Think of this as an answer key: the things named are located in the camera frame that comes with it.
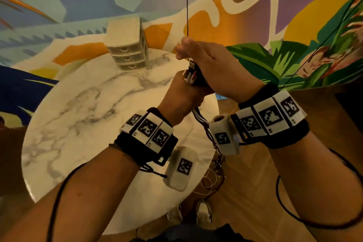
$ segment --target round table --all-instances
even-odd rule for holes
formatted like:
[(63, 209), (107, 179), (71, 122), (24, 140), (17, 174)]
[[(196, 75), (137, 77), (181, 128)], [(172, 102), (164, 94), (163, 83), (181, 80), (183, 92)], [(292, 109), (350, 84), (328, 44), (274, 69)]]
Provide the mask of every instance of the round table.
[[(102, 55), (61, 80), (43, 99), (27, 129), (22, 171), (36, 202), (77, 166), (89, 161), (120, 133), (121, 125), (139, 109), (157, 107), (175, 73), (188, 67), (174, 54), (149, 49), (149, 69), (123, 73), (110, 54)], [(219, 113), (215, 95), (205, 98), (202, 115)], [(190, 113), (175, 127), (178, 145), (197, 152), (184, 192), (167, 187), (160, 176), (141, 172), (127, 190), (104, 234), (121, 233), (148, 223), (181, 203), (202, 179), (215, 153), (206, 133)], [(168, 163), (150, 165), (164, 173)]]

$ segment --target mural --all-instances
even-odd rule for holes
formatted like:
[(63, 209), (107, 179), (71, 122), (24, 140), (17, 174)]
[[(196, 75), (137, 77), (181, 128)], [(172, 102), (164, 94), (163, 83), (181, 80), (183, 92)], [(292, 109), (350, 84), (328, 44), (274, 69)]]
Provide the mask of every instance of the mural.
[[(224, 44), (256, 77), (297, 90), (363, 69), (361, 0), (188, 0), (189, 36)], [(187, 33), (186, 0), (0, 0), (0, 116), (27, 125), (52, 87), (108, 52), (110, 19), (137, 14), (150, 48)]]

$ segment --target sneaker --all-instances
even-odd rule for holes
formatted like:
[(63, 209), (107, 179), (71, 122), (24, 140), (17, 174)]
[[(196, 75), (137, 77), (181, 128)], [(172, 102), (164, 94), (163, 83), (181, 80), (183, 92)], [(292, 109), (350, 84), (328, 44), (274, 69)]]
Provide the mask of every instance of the sneaker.
[(202, 222), (212, 222), (212, 209), (206, 201), (199, 201), (197, 204), (197, 226)]
[(181, 206), (180, 204), (177, 207), (174, 207), (170, 212), (166, 214), (168, 221), (183, 221), (183, 217), (181, 216)]

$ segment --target green leaf painting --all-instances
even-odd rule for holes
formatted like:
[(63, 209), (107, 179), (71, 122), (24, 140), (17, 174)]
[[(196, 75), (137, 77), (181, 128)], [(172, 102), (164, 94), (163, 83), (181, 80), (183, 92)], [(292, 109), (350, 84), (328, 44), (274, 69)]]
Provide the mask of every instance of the green leaf painting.
[(349, 0), (318, 32), (309, 46), (272, 41), (227, 49), (254, 76), (286, 90), (343, 84), (363, 75), (363, 0)]

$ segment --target forearm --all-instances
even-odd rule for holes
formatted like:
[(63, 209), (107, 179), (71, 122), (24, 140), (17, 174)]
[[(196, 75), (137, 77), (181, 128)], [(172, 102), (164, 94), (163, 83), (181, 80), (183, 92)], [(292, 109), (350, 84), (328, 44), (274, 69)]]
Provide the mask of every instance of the forearm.
[[(270, 149), (288, 196), (298, 215), (323, 224), (355, 218), (363, 205), (358, 178), (311, 132), (294, 145)], [(318, 241), (360, 241), (363, 224), (348, 230), (309, 228)]]
[[(139, 168), (129, 156), (108, 147), (77, 171), (63, 191), (53, 241), (97, 241)], [(45, 241), (59, 186), (36, 203), (2, 242)]]

